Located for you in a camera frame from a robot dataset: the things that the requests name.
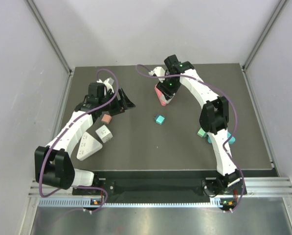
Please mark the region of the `pink triangular power strip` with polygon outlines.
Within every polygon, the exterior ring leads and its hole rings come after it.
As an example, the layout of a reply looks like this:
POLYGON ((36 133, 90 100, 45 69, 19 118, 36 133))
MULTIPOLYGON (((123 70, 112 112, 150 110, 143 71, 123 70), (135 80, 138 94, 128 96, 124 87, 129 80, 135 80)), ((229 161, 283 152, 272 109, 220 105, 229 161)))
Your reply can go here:
POLYGON ((171 102, 172 99, 167 100, 164 94, 157 88, 157 85, 155 85, 155 92, 162 106, 166 106, 171 102))

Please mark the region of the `grey white cube adapter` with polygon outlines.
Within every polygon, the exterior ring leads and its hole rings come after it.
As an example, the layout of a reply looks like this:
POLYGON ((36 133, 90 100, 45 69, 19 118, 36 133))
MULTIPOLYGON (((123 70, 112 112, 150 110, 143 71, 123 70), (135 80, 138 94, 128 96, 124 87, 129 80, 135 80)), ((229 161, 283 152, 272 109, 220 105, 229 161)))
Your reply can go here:
POLYGON ((95 132, 103 143, 106 143, 113 138, 111 131, 106 125, 102 125, 97 130, 95 130, 95 132))

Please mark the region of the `white tiger cube adapter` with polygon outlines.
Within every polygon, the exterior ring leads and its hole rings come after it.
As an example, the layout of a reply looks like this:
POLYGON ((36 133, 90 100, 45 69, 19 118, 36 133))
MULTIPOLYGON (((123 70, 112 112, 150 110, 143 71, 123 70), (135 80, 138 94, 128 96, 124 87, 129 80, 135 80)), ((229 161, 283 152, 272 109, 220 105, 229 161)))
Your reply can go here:
POLYGON ((159 100, 160 100, 162 106, 165 106, 165 105, 169 104, 169 103, 172 101, 172 98, 170 98, 170 99, 166 99, 166 97, 162 94, 162 95, 159 97, 159 100))

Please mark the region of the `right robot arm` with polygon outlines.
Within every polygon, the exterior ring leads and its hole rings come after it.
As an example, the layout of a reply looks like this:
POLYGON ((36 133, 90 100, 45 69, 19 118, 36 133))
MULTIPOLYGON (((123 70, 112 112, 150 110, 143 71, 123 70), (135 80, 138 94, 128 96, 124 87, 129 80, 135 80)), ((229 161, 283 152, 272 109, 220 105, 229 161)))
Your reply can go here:
POLYGON ((228 194, 241 180, 240 172, 232 160, 228 140, 229 101, 206 85, 190 62, 180 62, 177 56, 171 55, 164 63, 165 69, 156 67, 149 73, 159 79, 155 86, 157 96, 165 106, 174 98, 180 86, 184 86, 198 101, 202 108, 199 124, 210 137, 217 172, 220 174, 216 180, 217 186, 220 192, 228 194))

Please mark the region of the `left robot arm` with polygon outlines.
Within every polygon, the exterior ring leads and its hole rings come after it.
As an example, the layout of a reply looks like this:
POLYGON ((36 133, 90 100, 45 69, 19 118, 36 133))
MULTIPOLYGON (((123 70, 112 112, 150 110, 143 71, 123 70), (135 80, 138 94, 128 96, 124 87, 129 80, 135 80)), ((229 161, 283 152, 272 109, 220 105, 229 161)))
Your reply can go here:
POLYGON ((70 159, 73 150, 103 112, 115 116, 134 107, 123 89, 114 91, 108 80, 90 83, 88 94, 75 107, 60 133, 46 146, 35 150, 35 179, 39 185, 59 189, 81 186, 89 194, 97 193, 100 182, 93 172, 74 168, 70 159))

